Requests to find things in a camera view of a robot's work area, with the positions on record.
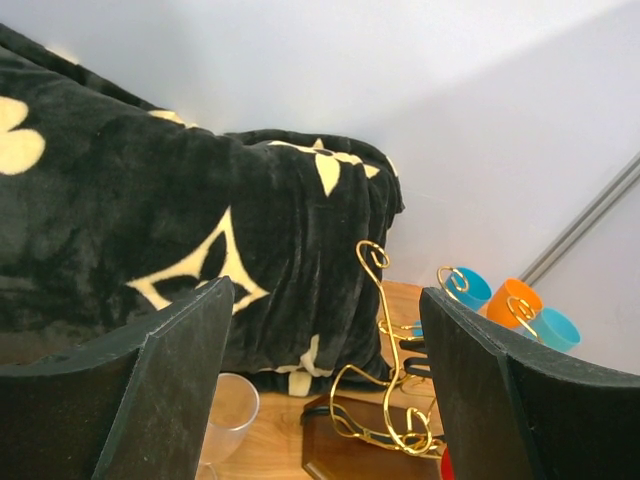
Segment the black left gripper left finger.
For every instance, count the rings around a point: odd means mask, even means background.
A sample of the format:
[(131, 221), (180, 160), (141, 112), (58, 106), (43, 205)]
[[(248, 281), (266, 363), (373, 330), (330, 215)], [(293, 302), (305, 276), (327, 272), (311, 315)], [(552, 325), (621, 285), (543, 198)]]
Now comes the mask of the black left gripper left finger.
[(5, 479), (192, 479), (234, 288), (213, 280), (143, 319), (1, 369)]

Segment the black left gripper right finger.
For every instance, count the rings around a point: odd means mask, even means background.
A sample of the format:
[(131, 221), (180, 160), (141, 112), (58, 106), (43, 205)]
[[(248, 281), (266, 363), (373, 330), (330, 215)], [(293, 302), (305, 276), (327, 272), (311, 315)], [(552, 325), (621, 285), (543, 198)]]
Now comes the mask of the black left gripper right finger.
[(455, 478), (638, 478), (638, 376), (557, 352), (435, 287), (419, 307)]

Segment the light blue plastic wine glass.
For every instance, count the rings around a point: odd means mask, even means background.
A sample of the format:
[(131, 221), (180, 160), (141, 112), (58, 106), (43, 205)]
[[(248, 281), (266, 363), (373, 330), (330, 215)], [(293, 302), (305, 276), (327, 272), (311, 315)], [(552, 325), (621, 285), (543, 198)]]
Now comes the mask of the light blue plastic wine glass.
[(582, 340), (580, 331), (574, 323), (555, 308), (544, 307), (529, 326), (537, 336), (524, 329), (522, 334), (525, 337), (541, 340), (545, 346), (562, 353), (569, 352)]

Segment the red plastic wine glass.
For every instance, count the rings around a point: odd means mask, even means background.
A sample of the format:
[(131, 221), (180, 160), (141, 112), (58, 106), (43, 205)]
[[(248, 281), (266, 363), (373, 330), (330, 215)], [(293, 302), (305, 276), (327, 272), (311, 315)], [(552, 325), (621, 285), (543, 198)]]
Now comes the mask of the red plastic wine glass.
[(442, 480), (455, 479), (451, 457), (447, 447), (444, 448), (440, 459), (440, 476)]

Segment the clear glass wine glass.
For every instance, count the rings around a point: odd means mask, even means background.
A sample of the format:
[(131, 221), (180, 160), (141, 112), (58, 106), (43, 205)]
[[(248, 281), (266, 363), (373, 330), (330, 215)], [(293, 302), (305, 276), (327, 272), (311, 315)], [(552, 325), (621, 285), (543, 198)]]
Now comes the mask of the clear glass wine glass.
[(239, 448), (259, 407), (258, 390), (248, 379), (234, 373), (218, 376), (196, 479), (218, 478), (215, 467)]

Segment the orange plastic wine glass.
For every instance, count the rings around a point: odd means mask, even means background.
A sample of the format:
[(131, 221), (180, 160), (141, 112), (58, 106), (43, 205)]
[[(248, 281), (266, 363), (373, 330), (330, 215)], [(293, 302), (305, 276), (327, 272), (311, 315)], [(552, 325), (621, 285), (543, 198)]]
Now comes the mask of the orange plastic wine glass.
[(488, 303), (489, 320), (509, 329), (517, 329), (529, 322), (543, 309), (543, 301), (536, 291), (516, 278), (508, 278)]

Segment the gold wire wine glass rack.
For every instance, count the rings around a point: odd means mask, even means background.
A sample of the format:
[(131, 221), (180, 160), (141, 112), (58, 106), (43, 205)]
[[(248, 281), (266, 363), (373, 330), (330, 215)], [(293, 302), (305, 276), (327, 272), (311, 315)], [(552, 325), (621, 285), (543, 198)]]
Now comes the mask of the gold wire wine glass rack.
[[(425, 338), (419, 356), (395, 361), (377, 379), (351, 364), (328, 395), (302, 413), (302, 467), (314, 479), (432, 479), (445, 447)], [(383, 391), (381, 404), (338, 395), (344, 377), (366, 376)]]

